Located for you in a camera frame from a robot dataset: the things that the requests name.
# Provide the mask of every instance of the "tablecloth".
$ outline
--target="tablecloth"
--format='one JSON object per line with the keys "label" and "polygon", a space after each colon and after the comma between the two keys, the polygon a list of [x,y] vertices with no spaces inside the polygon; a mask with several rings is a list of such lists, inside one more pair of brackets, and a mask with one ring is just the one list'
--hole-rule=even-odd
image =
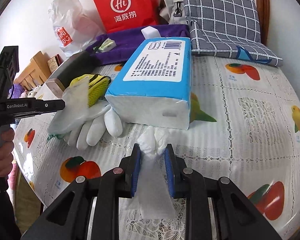
{"label": "tablecloth", "polygon": [[[116,75],[114,66],[99,72]],[[282,201],[271,213],[265,207],[260,210],[280,236],[288,239],[300,228],[300,129],[293,120],[300,102],[287,78],[277,67],[193,56],[191,92],[200,109],[217,122],[196,117],[188,130],[169,129],[175,154],[205,177],[229,177],[246,196],[268,185],[268,200]],[[36,97],[55,98],[46,85]],[[52,117],[43,114],[21,120],[14,140],[20,169],[46,206],[69,185],[59,172],[66,159],[82,156],[95,161],[103,174],[131,154],[146,127],[127,124],[120,138],[106,132],[95,147],[81,152],[56,138],[46,143]],[[30,129],[35,136],[28,147],[24,136]],[[173,201],[175,220],[142,220],[138,210],[120,209],[120,239],[184,239],[185,200]]]}

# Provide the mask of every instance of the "tissue pack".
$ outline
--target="tissue pack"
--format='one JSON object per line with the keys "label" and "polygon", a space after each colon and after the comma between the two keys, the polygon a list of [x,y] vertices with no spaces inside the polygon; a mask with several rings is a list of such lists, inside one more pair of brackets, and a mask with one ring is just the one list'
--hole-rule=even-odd
{"label": "tissue pack", "polygon": [[189,38],[147,39],[105,96],[124,122],[188,129],[190,72]]}

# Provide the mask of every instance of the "human hand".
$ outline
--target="human hand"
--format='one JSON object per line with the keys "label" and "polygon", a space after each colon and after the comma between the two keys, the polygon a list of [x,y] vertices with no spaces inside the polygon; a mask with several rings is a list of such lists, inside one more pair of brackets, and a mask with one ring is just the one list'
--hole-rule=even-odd
{"label": "human hand", "polygon": [[13,138],[14,130],[12,128],[1,134],[1,139],[5,143],[0,147],[0,177],[5,177],[12,171],[13,155],[11,152],[14,149]]}

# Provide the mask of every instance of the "product label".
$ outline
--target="product label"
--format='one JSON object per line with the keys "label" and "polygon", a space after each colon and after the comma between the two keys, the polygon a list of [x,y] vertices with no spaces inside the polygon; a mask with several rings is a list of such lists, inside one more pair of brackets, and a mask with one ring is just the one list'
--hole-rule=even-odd
{"label": "product label", "polygon": [[64,47],[72,42],[70,35],[67,33],[64,27],[58,28],[57,33]]}
{"label": "product label", "polygon": [[149,42],[131,65],[123,81],[170,81],[182,79],[186,42],[163,40]]}

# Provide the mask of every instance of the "tissue paper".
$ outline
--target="tissue paper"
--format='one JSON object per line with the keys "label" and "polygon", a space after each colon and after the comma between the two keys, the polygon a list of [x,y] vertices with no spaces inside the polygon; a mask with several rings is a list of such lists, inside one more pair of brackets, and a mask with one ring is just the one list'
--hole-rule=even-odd
{"label": "tissue paper", "polygon": [[110,84],[106,99],[124,122],[188,129],[189,38],[145,40]]}
{"label": "tissue paper", "polygon": [[137,143],[141,150],[141,168],[135,196],[125,209],[139,209],[143,219],[174,219],[173,207],[158,160],[167,146],[169,131],[149,126]]}

